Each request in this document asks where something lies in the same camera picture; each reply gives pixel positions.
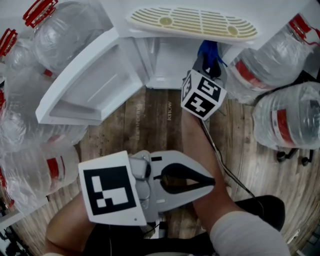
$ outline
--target refrigerator door shelf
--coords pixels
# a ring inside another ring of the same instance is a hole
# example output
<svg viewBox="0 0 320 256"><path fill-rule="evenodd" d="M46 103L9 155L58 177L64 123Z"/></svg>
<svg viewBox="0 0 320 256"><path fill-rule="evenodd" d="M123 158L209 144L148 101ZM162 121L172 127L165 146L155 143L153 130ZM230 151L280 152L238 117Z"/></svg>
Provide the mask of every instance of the refrigerator door shelf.
<svg viewBox="0 0 320 256"><path fill-rule="evenodd" d="M183 7L141 7L127 18L137 28L211 41L250 41L259 36L256 26L233 14Z"/></svg>
<svg viewBox="0 0 320 256"><path fill-rule="evenodd" d="M112 28L57 77L36 117L42 124L99 125L148 80L135 39Z"/></svg>

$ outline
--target forearm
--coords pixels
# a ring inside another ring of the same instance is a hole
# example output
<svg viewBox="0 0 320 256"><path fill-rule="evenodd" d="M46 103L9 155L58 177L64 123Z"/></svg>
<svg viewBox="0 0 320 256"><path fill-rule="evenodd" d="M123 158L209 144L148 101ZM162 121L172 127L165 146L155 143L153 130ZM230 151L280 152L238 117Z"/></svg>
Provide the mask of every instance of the forearm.
<svg viewBox="0 0 320 256"><path fill-rule="evenodd" d="M61 250L65 250L66 256L81 253L95 225L88 219L81 192L50 221L46 230L46 252L61 254Z"/></svg>
<svg viewBox="0 0 320 256"><path fill-rule="evenodd" d="M216 153L199 120L185 110L182 111L181 130L183 153L200 163L215 179L215 187L212 192L193 202L202 225L210 232L216 221L223 215L233 211L242 211L242 209L228 195Z"/></svg>

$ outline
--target red bottle cap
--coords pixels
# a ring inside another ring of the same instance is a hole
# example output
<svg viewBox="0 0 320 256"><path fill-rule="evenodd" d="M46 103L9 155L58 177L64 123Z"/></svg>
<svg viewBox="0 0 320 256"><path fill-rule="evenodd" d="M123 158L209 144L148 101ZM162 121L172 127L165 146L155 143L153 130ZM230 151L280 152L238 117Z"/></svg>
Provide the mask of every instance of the red bottle cap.
<svg viewBox="0 0 320 256"><path fill-rule="evenodd" d="M26 26L35 28L47 16L51 15L56 8L58 0L36 0L35 3L23 15Z"/></svg>
<svg viewBox="0 0 320 256"><path fill-rule="evenodd" d="M306 39L306 33L310 32L312 29L299 13L290 20L289 25L302 39Z"/></svg>
<svg viewBox="0 0 320 256"><path fill-rule="evenodd" d="M15 29L8 28L0 39L0 57L6 56L17 41L18 33Z"/></svg>
<svg viewBox="0 0 320 256"><path fill-rule="evenodd" d="M290 20L289 25L294 29L294 31L299 35L299 37L308 45L318 45L320 44L316 41L308 42L306 41L306 34L311 30L314 30L320 40L320 30L309 25L304 18L298 13L292 20Z"/></svg>

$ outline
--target black cable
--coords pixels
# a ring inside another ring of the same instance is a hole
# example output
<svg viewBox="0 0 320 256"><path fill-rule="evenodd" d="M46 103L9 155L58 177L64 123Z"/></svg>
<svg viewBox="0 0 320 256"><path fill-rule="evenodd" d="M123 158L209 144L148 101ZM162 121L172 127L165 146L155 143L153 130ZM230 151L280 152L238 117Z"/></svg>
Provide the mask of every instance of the black cable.
<svg viewBox="0 0 320 256"><path fill-rule="evenodd" d="M216 152L217 154L219 154L218 158L220 159L220 163L223 166L223 169L225 171L225 173L231 178L233 179L233 181L235 183L237 183L241 188L243 188L253 199L255 199L261 206L262 209L262 219L265 218L265 209L264 206L262 205L262 203L257 199L257 197L228 169L228 167L224 164L223 159L222 159L222 154L219 150L219 148L214 145L214 142L212 140L212 138L210 137L209 131L207 130L207 128L205 127L205 124L203 123L203 121L201 119L199 119L200 124L201 124L201 128L207 138L207 140L209 141L212 149L214 150L214 152Z"/></svg>
<svg viewBox="0 0 320 256"><path fill-rule="evenodd" d="M153 230L155 230L159 225L160 225L160 223L158 224L158 225L155 225L152 229L150 229L149 231L147 231L147 232L145 232L144 234L143 234L143 236L145 236L146 234L148 234L148 233L150 233L151 231L153 231Z"/></svg>

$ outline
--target refrigerator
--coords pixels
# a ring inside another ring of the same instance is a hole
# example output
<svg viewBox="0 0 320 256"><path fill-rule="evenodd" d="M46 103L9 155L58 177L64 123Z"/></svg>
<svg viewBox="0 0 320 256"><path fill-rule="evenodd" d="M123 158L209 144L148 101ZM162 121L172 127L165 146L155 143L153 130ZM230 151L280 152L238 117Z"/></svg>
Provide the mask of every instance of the refrigerator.
<svg viewBox="0 0 320 256"><path fill-rule="evenodd" d="M180 89L203 40L228 44L221 57L229 64L244 48L258 50L308 3L97 1L110 29L56 78L36 110L40 123L99 125L143 86Z"/></svg>

